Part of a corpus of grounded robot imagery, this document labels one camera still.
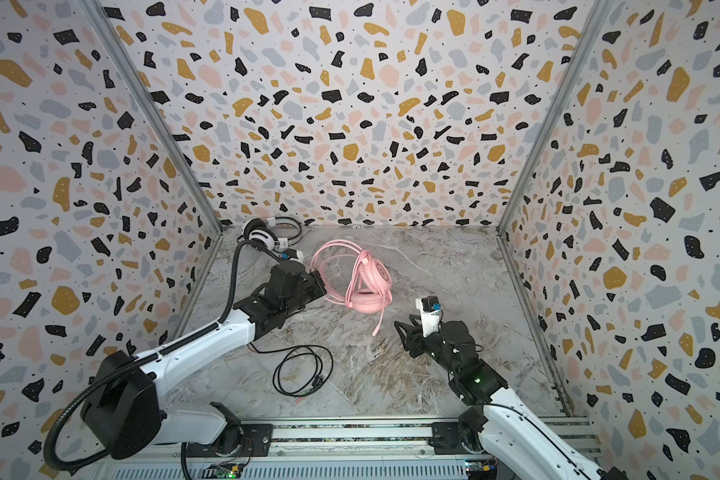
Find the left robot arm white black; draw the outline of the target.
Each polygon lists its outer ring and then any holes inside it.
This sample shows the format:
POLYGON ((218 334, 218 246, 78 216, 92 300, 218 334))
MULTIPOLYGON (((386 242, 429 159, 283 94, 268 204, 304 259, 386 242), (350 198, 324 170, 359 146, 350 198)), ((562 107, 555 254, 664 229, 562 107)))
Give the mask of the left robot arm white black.
POLYGON ((218 402, 196 409, 169 404, 166 394, 216 359, 283 327, 307 304, 323 297, 316 271, 292 260, 274 265, 269 281, 204 327, 162 347, 130 356, 118 351, 100 366, 98 378, 126 366, 132 371, 93 392, 81 418, 113 459, 129 458, 148 446, 197 444, 222 456, 240 451, 244 431, 238 417, 218 402))

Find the white black headphones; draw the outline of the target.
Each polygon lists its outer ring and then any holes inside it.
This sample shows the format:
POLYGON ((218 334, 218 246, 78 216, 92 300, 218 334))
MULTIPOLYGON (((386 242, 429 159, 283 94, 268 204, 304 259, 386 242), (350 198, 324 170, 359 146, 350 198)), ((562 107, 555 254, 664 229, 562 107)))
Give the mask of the white black headphones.
POLYGON ((302 236, 303 225, 299 220, 289 216, 276 216, 247 220, 237 241, 254 241, 268 250, 284 250, 295 246, 302 236))

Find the pink headphones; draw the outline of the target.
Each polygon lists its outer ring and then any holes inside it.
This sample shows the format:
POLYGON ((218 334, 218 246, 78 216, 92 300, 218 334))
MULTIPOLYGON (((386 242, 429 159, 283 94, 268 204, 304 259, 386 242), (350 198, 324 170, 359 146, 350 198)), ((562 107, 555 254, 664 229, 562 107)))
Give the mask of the pink headphones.
POLYGON ((392 303, 393 281, 386 266, 366 248, 345 239, 332 240, 325 243, 313 255, 310 269, 320 273, 326 287, 325 298, 330 303, 343 305, 361 313, 379 313, 383 315, 386 308, 392 303), (344 293, 340 294, 333 288, 324 273, 324 266, 330 258, 322 258, 331 248, 344 248, 354 257, 352 273, 349 284, 344 293))

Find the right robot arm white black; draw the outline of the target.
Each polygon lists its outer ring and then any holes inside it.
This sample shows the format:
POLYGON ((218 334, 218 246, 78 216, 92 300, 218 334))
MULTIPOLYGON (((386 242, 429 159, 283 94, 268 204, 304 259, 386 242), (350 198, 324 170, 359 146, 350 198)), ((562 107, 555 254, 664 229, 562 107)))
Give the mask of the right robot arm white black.
POLYGON ((418 317, 394 327, 413 358, 426 356, 448 374, 451 391, 468 406, 459 416, 458 441, 469 451, 486 452, 521 479, 624 479, 601 468, 549 428, 521 401, 509 383, 478 354, 461 321, 439 324, 425 335, 418 317))

